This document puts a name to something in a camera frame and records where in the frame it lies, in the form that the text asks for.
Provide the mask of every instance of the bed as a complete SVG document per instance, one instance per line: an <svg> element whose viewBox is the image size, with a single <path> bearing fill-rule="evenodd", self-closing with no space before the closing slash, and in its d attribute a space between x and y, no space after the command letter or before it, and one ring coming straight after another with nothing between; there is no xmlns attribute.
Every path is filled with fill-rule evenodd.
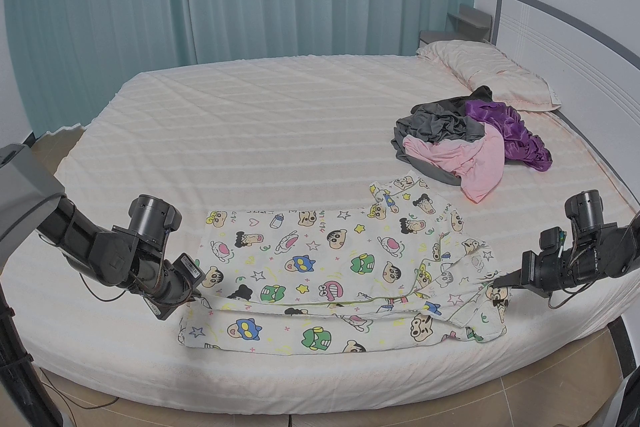
<svg viewBox="0 0 640 427"><path fill-rule="evenodd" d="M432 186L515 270L524 250L538 249L541 230L570 228L563 205L572 194L599 189L605 220L621 224L638 208L633 166L640 157L620 152L601 132L637 133L636 100L616 84L640 72L619 46L535 0L500 0L498 15L493 42L549 81L575 126L556 114L523 112L554 165L547 173L507 166L478 205L457 187ZM396 119L416 103L465 94L450 72L418 57L285 57L141 73L93 120L56 176L83 213L106 227L128 224L138 194L164 198L184 216L167 254L196 254L198 221L214 196L220 208L242 209L369 203L370 182L408 169L389 144ZM589 121L594 109L608 116L600 130ZM602 280L550 311L540 297L514 291L508 333L491 343L283 357L186 349L176 340L179 312L159 322L140 298L94 300L35 235L9 260L3 286L37 365L134 401L233 414L371 409L452 394L604 327L640 292L636 275Z"/></svg>

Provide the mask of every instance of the mattress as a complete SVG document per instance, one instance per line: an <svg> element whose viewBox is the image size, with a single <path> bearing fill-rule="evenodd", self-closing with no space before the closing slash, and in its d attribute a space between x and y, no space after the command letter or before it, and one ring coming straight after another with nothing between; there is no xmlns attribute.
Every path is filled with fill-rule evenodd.
<svg viewBox="0 0 640 427"><path fill-rule="evenodd" d="M358 207L367 186L408 170L389 143L416 103L468 91L420 57L287 57L142 73L94 119L56 176L95 223L127 226L140 193L184 216L167 257L196 254L202 216L224 208ZM552 152L546 173L510 165L480 204L430 182L490 241L505 270L519 268L539 233L570 228L564 201L599 189L605 221L627 223L636 204L580 137L553 114L522 117ZM203 412L317 413L380 408L452 394L504 375L589 335L638 295L637 275L597 282L557 311L514 291L508 333L490 343L321 356L188 349L180 311L157 321L132 295L100 303L52 247L30 236L2 276L15 323L37 365L126 399ZM116 289L92 283L105 298Z"/></svg>

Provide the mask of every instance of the clothes pile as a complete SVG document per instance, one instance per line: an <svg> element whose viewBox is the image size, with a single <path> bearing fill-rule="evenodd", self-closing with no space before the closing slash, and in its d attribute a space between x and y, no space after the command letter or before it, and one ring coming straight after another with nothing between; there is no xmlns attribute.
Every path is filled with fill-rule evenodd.
<svg viewBox="0 0 640 427"><path fill-rule="evenodd" d="M396 158L420 173L449 185L459 185L478 203L500 182L505 163L522 161L547 171L551 153L524 126L518 112L493 102L489 87L468 96L422 103L396 121Z"/></svg>

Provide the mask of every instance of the cartoon print shirt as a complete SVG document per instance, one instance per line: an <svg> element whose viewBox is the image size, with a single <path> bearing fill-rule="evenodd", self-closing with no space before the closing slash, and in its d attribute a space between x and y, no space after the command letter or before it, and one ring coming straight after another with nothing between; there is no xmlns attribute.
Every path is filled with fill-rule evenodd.
<svg viewBox="0 0 640 427"><path fill-rule="evenodd" d="M291 307L402 298L484 245L414 173L370 190L366 208L212 211L198 252L205 293Z"/></svg>

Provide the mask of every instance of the black baseboard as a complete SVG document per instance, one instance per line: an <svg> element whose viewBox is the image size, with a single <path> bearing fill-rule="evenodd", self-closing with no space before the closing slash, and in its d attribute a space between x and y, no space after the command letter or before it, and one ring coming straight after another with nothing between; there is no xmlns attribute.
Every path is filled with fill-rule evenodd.
<svg viewBox="0 0 640 427"><path fill-rule="evenodd" d="M24 143L22 144L26 144L29 148L33 148L33 145L36 143L36 136L33 134L33 132L31 132L31 134L29 135L29 137L27 137L24 140Z"/></svg>
<svg viewBox="0 0 640 427"><path fill-rule="evenodd" d="M620 361L620 370L622 370L623 377L627 377L631 372L636 369L636 358L634 356L633 348L631 347L631 341L627 333L627 328L622 317L618 317L607 325L613 344L616 347L618 353L618 361Z"/></svg>

